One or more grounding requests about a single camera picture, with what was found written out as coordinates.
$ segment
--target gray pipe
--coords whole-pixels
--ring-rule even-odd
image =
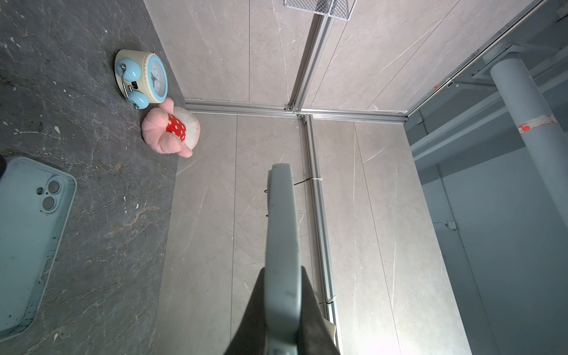
[[[517,53],[495,64],[491,76],[568,227],[568,141],[562,128]]]

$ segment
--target blue alarm clock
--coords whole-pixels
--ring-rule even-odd
[[[121,49],[114,59],[120,92],[139,110],[161,103],[168,94],[168,76],[160,58],[152,52]]]

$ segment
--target dark marble surface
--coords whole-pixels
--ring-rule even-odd
[[[113,75],[122,48],[156,52],[143,0],[0,1],[0,153],[74,175],[77,194],[32,326],[0,354],[147,354],[177,156],[143,142],[145,111]]]

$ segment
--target wire basket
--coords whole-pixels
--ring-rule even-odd
[[[357,0],[284,0],[284,6],[348,21]]]

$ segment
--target stuffed toy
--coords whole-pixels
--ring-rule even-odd
[[[144,141],[160,154],[178,153],[189,158],[200,131],[197,118],[184,108],[174,106],[169,97],[151,109],[142,121]]]

